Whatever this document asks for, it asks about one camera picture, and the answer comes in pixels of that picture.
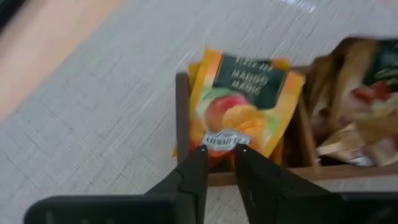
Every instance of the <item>mango magic tea packet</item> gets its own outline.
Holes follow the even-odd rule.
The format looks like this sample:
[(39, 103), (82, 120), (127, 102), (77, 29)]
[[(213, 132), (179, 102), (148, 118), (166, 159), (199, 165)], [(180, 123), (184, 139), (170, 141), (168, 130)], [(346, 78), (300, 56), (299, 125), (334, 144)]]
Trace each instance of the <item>mango magic tea packet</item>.
[(190, 98), (190, 150), (206, 144), (211, 166), (237, 143), (269, 157), (305, 82), (286, 64), (205, 50)]

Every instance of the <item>textured fabric surface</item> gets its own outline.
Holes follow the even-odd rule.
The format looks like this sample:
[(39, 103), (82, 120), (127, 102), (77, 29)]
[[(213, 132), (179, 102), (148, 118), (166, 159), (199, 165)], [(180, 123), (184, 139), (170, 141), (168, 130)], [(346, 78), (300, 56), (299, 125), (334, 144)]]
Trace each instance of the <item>textured fabric surface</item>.
[[(307, 64), (351, 34), (398, 36), (372, 0), (125, 1), (0, 123), (0, 222), (55, 194), (138, 194), (174, 167), (177, 70), (205, 47)], [(320, 182), (398, 190), (398, 179)], [(236, 187), (208, 190), (206, 223), (247, 223)]]

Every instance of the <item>wooden box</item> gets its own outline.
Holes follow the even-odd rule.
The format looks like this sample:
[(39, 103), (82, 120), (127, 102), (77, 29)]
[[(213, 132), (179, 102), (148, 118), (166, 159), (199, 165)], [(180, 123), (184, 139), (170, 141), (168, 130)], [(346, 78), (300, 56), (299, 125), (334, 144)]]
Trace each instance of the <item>wooden box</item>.
[[(335, 51), (352, 41), (352, 38), (342, 41)], [(308, 67), (294, 67), (302, 73), (308, 72)], [(177, 122), (177, 161), (181, 162), (189, 149), (189, 104), (190, 87), (188, 75), (178, 73), (176, 76), (176, 122)], [(384, 167), (361, 167), (355, 165), (321, 166), (316, 152), (315, 140), (310, 127), (310, 120), (303, 97), (301, 96), (293, 118), (285, 134), (286, 141), (293, 146), (300, 161), (299, 166), (286, 167), (289, 171), (308, 180), (327, 180), (364, 176), (398, 175), (398, 163)], [(210, 186), (235, 185), (236, 178), (233, 171), (210, 171), (208, 183)]]

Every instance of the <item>dark green label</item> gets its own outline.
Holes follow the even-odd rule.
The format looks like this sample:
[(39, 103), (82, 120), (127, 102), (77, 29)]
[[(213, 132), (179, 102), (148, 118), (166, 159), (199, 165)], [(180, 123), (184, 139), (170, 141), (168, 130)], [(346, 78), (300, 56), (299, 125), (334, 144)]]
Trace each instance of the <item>dark green label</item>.
[(363, 83), (371, 86), (381, 80), (385, 81), (392, 91), (398, 91), (398, 40), (381, 41)]
[(223, 55), (213, 87), (238, 91), (257, 108), (272, 109), (282, 91), (286, 72), (275, 69), (271, 63)]

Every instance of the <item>brand logo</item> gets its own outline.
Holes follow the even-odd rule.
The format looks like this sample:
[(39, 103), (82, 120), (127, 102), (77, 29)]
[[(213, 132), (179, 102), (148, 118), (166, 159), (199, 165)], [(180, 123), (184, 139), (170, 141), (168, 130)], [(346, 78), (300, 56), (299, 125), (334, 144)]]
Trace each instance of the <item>brand logo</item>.
[(250, 136), (240, 134), (233, 130), (224, 130), (219, 133), (207, 132), (201, 140), (201, 144), (207, 145), (214, 151), (230, 151), (236, 144), (249, 144)]

